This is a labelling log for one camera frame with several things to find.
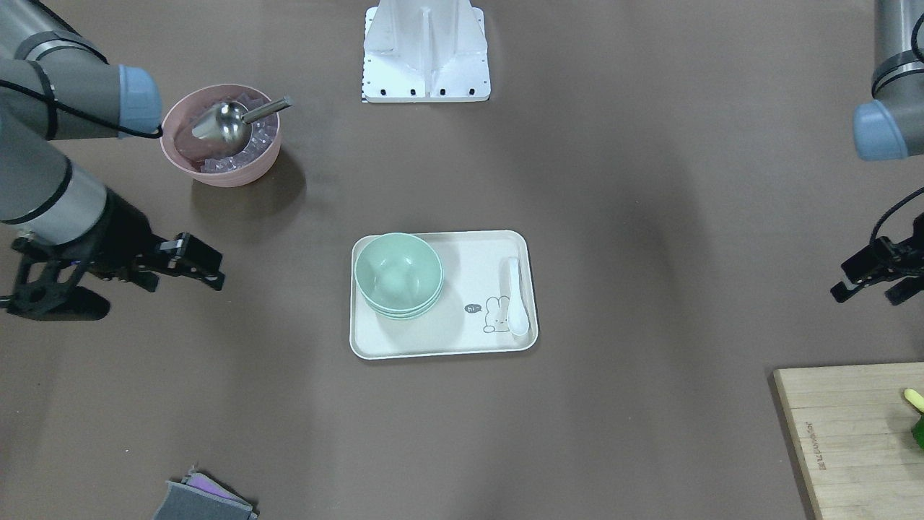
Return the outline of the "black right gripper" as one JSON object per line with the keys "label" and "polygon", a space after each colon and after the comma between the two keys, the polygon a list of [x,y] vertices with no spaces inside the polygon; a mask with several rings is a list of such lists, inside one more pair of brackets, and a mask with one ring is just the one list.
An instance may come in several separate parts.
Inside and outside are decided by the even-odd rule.
{"label": "black right gripper", "polygon": [[33,321],[100,320],[111,303],[80,285],[85,275],[126,281],[150,293],[157,290],[161,275],[180,275],[221,292],[225,276],[220,251],[181,233],[175,237],[171,264],[171,257],[160,250],[165,239],[153,234],[145,214],[113,190],[106,196],[102,216],[79,239],[60,246],[39,239],[13,241],[19,269],[12,292],[2,296],[4,312]]}

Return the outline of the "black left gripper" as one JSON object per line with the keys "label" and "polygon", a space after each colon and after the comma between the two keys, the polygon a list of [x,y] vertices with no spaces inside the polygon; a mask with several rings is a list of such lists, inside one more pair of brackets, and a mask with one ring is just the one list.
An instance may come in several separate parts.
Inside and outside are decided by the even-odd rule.
{"label": "black left gripper", "polygon": [[900,280],[885,292],[892,306],[907,302],[923,292],[922,276],[923,214],[913,221],[907,240],[894,243],[888,237],[873,239],[841,264],[842,279],[829,290],[836,303],[845,303],[865,287],[884,281]]}

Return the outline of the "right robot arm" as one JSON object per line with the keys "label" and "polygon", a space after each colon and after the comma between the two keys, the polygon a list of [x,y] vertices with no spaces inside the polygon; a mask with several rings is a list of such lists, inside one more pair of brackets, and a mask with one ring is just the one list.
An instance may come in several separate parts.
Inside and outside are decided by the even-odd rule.
{"label": "right robot arm", "polygon": [[221,290],[222,255],[189,233],[168,240],[148,217],[56,147],[57,139],[159,139],[151,74],[112,64],[40,1],[1,4],[1,220],[19,256],[2,310],[33,321],[95,321],[111,305],[86,274],[157,290],[162,275]]}

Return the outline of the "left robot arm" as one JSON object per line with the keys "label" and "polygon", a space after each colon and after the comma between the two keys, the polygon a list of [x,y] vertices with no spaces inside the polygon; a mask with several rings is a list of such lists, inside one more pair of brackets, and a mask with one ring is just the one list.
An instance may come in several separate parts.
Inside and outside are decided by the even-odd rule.
{"label": "left robot arm", "polygon": [[[871,101],[853,114],[853,141],[868,162],[905,160],[923,152],[922,2],[874,3],[874,61]],[[893,306],[923,290],[923,224],[918,214],[910,237],[893,241],[882,225],[905,204],[921,197],[911,192],[879,217],[867,243],[842,263],[842,279],[829,293],[844,303],[871,285],[891,281],[885,293]]]}

